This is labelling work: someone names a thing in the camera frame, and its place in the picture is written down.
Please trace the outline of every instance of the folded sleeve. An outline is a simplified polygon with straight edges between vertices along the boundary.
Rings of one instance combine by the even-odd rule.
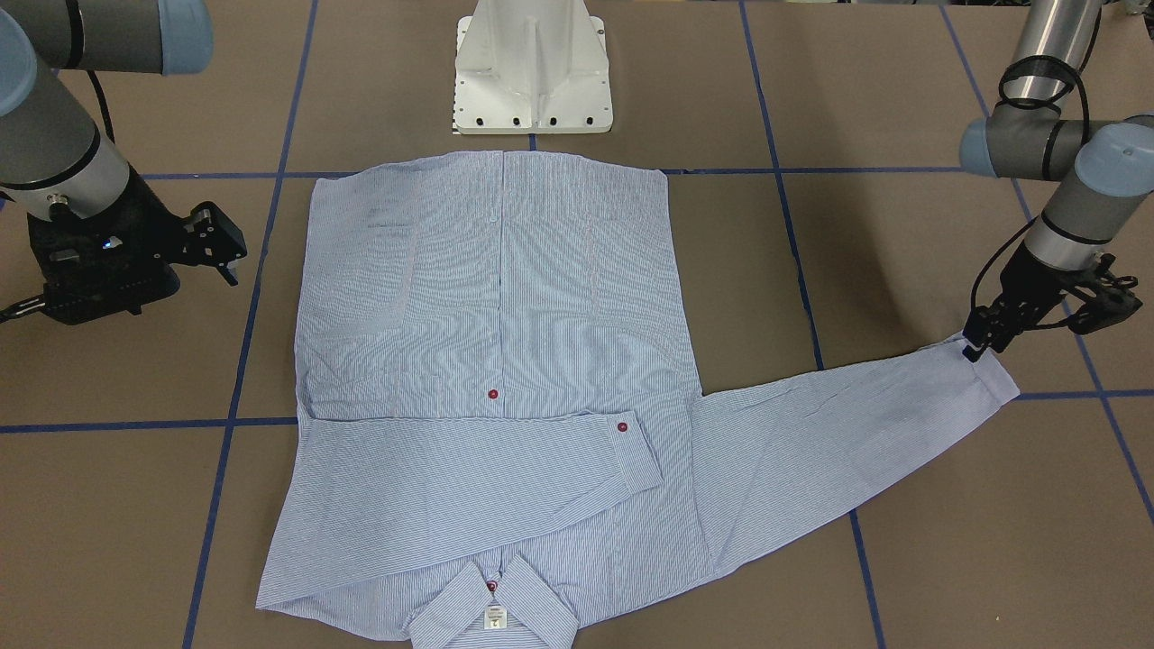
[[[634,412],[300,422],[258,607],[550,534],[661,484]]]
[[[1018,395],[959,337],[913,353],[698,400],[694,483],[719,574],[844,515]]]

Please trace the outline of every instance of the light blue striped shirt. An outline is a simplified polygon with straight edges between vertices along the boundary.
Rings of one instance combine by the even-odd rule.
[[[952,338],[702,396],[666,196],[660,172],[545,152],[317,182],[258,607],[417,648],[569,647],[841,516],[1018,394]]]

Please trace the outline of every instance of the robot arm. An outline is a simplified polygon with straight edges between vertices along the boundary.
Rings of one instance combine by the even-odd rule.
[[[28,210],[46,281],[0,322],[36,311],[68,324],[140,313],[180,288],[170,263],[213,266],[237,284],[247,251],[232,221],[208,202],[187,218],[170,212],[48,64],[198,72],[211,55],[207,21],[201,0],[0,0],[0,192]]]
[[[1130,291],[1137,281],[1116,277],[1103,248],[1154,191],[1154,114],[1059,119],[1074,88],[1087,112],[1079,74],[1100,13],[1096,0],[1035,0],[999,84],[1002,100],[962,137],[962,166],[972,173],[1061,180],[1042,214],[1019,232],[1026,238],[1001,274],[1002,294],[989,306],[972,304],[964,331],[971,360],[989,348],[1004,351],[1027,330],[1056,324],[1088,334],[1141,307]],[[1077,313],[1039,324],[1066,294],[1082,300]]]

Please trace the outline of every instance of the brown floor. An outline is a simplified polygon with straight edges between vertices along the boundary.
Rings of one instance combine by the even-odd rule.
[[[530,147],[449,133],[452,30],[474,3],[215,0],[207,73],[104,75],[127,157],[178,212],[217,201],[253,254],[235,289],[181,268],[183,290],[142,318],[0,329],[0,647],[370,644],[253,607],[295,443],[308,196],[321,176]],[[790,233],[824,366],[961,327],[975,271],[1025,218],[1012,184],[956,169],[982,114],[967,69],[991,105],[1025,10],[749,2],[771,148],[739,2],[589,6],[616,124],[537,146],[670,170],[707,390],[817,366]],[[1154,109],[1154,47],[1117,9],[1085,75],[1096,118]],[[61,79],[93,104],[82,74]],[[728,172],[677,172],[705,169]],[[1052,188],[1025,182],[1022,200],[1037,211]],[[7,304],[38,271],[14,206],[0,232]],[[1118,268],[1154,282],[1151,241],[1154,201],[1112,246]],[[1064,330],[1020,340],[1003,361],[1026,394],[943,457],[577,646],[1154,646],[1154,512],[1136,479],[1154,487],[1152,327],[1147,308],[1085,350]]]

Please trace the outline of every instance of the shirt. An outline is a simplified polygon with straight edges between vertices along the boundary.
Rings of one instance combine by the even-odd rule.
[[[662,173],[458,152],[320,180],[257,606],[419,649],[569,647],[1017,396],[964,344],[703,396]]]

